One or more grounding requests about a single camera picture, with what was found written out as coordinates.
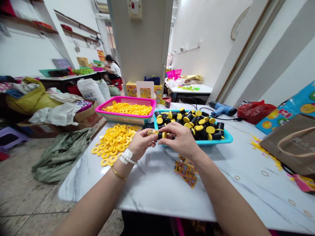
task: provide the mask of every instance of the white bracelet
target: white bracelet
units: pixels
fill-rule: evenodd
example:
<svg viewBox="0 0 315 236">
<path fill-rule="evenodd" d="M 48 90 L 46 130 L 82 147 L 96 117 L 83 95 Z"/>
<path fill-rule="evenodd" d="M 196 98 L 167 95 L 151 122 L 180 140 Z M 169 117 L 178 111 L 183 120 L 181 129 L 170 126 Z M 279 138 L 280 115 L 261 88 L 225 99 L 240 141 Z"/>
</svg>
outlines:
<svg viewBox="0 0 315 236">
<path fill-rule="evenodd" d="M 128 148 L 126 148 L 126 150 L 119 157 L 121 162 L 124 164 L 128 164 L 128 162 L 129 162 L 133 165 L 136 165 L 138 162 L 131 160 L 131 158 L 132 158 L 132 152 Z"/>
</svg>

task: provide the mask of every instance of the black hair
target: black hair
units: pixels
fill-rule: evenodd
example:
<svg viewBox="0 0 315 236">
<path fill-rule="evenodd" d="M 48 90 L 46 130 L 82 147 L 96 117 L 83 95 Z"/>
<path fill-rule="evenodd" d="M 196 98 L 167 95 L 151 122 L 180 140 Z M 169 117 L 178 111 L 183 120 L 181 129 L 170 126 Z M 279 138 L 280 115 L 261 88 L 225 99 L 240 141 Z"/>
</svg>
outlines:
<svg viewBox="0 0 315 236">
<path fill-rule="evenodd" d="M 109 61 L 109 62 L 115 62 L 115 64 L 119 67 L 117 61 L 114 60 L 114 58 L 112 58 L 111 55 L 106 55 L 105 57 L 105 61 Z"/>
</svg>

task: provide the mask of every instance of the wooden shelf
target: wooden shelf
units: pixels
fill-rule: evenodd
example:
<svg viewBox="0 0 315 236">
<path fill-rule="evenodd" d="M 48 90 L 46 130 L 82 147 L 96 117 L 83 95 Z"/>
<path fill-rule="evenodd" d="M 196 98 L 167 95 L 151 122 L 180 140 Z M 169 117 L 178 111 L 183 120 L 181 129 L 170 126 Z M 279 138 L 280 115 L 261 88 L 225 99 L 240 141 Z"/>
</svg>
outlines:
<svg viewBox="0 0 315 236">
<path fill-rule="evenodd" d="M 95 40 L 95 39 L 86 37 L 86 36 L 84 36 L 84 35 L 81 35 L 81 34 L 78 34 L 78 33 L 75 33 L 75 32 L 72 32 L 72 31 L 67 30 L 67 29 L 65 29 L 65 28 L 62 28 L 62 29 L 63 29 L 63 31 L 64 31 L 65 33 L 69 33 L 69 34 L 72 34 L 72 35 L 76 35 L 76 36 L 81 37 L 81 38 L 84 38 L 84 39 L 86 39 L 86 40 L 91 40 L 91 41 L 94 42 L 94 43 L 98 43 L 98 41 Z"/>
<path fill-rule="evenodd" d="M 36 23 L 34 23 L 32 21 L 24 20 L 22 18 L 18 18 L 18 17 L 15 17 L 15 16 L 9 16 L 9 15 L 2 15 L 2 14 L 0 14 L 0 17 L 4 18 L 4 19 L 7 19 L 7 20 L 10 20 L 12 22 L 21 24 L 21 25 L 27 25 L 27 26 L 30 26 L 32 28 L 45 31 L 47 33 L 56 33 L 56 34 L 58 34 L 58 32 L 53 30 L 53 29 L 46 28 L 46 27 L 41 27 L 40 25 L 38 25 L 38 24 L 36 24 Z"/>
<path fill-rule="evenodd" d="M 55 12 L 58 13 L 59 15 L 65 17 L 65 18 L 67 18 L 68 20 L 73 21 L 74 23 L 77 23 L 79 25 L 79 27 L 83 26 L 84 28 L 88 29 L 89 31 L 92 31 L 93 33 L 99 34 L 99 32 L 95 31 L 94 29 L 91 29 L 90 27 L 88 27 L 88 26 L 86 26 L 86 25 L 84 25 L 84 24 L 82 24 L 82 23 L 80 23 L 80 22 L 78 22 L 78 21 L 76 21 L 76 20 L 74 20 L 74 19 L 64 15 L 64 14 L 62 14 L 61 12 L 59 12 L 57 10 L 55 10 Z"/>
</svg>

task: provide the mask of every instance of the red plastic bag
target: red plastic bag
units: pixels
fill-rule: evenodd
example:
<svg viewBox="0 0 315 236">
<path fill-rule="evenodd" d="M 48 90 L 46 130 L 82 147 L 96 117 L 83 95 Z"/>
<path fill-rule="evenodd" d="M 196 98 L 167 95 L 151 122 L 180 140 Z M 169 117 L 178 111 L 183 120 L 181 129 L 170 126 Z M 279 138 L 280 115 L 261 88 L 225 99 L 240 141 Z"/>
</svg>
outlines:
<svg viewBox="0 0 315 236">
<path fill-rule="evenodd" d="M 252 102 L 244 104 L 238 108 L 237 116 L 244 120 L 257 125 L 263 118 L 269 115 L 277 107 L 266 104 L 264 100 L 261 102 Z"/>
</svg>

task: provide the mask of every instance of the yellow bag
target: yellow bag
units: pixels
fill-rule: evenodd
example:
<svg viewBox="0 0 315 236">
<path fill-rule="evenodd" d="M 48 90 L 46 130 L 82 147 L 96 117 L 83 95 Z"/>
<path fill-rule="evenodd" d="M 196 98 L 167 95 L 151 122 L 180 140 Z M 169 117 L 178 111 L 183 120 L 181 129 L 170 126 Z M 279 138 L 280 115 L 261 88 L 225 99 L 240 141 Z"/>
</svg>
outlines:
<svg viewBox="0 0 315 236">
<path fill-rule="evenodd" d="M 63 104 L 49 97 L 49 94 L 46 93 L 45 87 L 43 86 L 42 82 L 30 77 L 25 77 L 23 81 L 27 84 L 38 84 L 39 87 L 18 99 L 7 95 L 6 102 L 9 108 L 11 108 L 12 110 L 25 115 L 33 115 L 36 111 L 42 108 L 53 108 Z"/>
</svg>

